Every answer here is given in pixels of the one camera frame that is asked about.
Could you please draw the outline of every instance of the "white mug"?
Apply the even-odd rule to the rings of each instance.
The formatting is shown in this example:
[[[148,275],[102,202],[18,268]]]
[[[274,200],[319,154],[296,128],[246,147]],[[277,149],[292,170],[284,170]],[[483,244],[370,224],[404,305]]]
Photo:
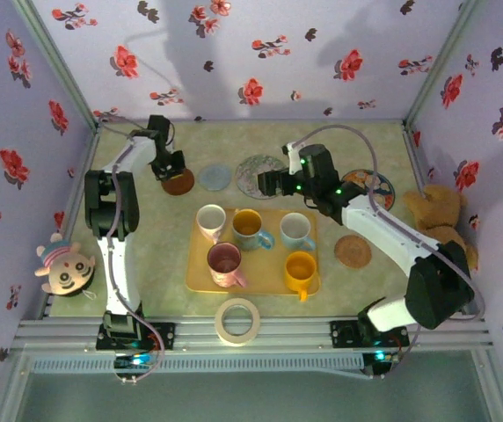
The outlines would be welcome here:
[[[281,241],[291,251],[314,251],[316,243],[310,234],[309,219],[299,213],[289,213],[281,219]]]
[[[197,225],[204,237],[216,244],[226,223],[226,213],[218,205],[208,204],[197,211]]]

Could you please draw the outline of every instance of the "gray coaster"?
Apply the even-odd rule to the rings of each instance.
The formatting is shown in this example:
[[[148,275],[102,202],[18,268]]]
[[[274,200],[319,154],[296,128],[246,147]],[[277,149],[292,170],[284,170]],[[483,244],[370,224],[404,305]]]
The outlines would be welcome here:
[[[230,184],[232,171],[227,165],[211,164],[200,171],[197,179],[208,191],[221,191]]]

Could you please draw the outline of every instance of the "brown coaster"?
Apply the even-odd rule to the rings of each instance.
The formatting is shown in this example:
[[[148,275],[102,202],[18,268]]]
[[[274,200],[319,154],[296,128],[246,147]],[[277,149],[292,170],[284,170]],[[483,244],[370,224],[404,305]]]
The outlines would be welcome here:
[[[195,184],[195,177],[189,169],[185,169],[181,176],[162,182],[163,189],[170,195],[179,196],[189,192]]]
[[[362,237],[343,236],[333,249],[336,258],[350,268],[362,268],[371,261],[371,247]]]

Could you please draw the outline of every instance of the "table surface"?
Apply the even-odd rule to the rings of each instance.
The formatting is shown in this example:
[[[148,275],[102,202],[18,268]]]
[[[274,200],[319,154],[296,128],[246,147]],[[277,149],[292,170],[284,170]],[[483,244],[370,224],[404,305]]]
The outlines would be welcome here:
[[[248,156],[268,154],[286,162],[281,146],[300,139],[323,121],[253,121],[253,122],[183,122],[176,123],[176,148],[182,149],[187,167],[197,177],[209,164],[222,162],[232,169]],[[394,186],[397,200],[391,213],[410,226],[413,217],[401,201],[408,190],[417,189],[412,166],[402,136],[395,122],[352,123],[373,143],[379,173]],[[131,125],[114,124],[113,128],[128,132]],[[371,169],[371,160],[364,142],[344,130],[327,130],[313,140],[331,151],[339,175],[354,169]],[[101,135],[92,169],[107,165],[124,147],[124,136],[107,130]],[[140,208],[140,224],[135,232],[137,286],[146,317],[208,317],[234,295],[206,294],[190,291],[185,282],[189,239],[196,211],[215,203],[221,207],[255,209],[304,207],[300,196],[279,196],[255,200],[237,188],[236,180],[220,192],[209,192],[195,182],[193,190],[173,197],[164,192],[149,166],[135,178]],[[354,316],[372,301],[385,295],[405,291],[407,279],[399,267],[371,245],[373,258],[364,268],[354,270],[343,266],[334,257],[338,239],[353,232],[339,226],[329,217],[317,215],[318,259],[322,281],[320,291],[306,302],[282,295],[238,295],[252,301],[263,317],[333,317]],[[89,288],[97,295],[56,296],[50,309],[52,317],[101,317],[106,306],[106,282],[102,258],[96,239],[84,221],[84,202],[79,209],[72,240],[82,244],[82,253],[97,260],[95,278]]]

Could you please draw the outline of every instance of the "pink mug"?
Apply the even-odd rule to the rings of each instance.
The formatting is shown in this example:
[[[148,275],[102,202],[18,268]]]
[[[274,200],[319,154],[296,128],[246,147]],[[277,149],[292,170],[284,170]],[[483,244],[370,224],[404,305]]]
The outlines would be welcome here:
[[[242,254],[234,244],[230,242],[215,244],[208,251],[207,262],[213,281],[218,286],[247,286],[248,282],[240,270]]]

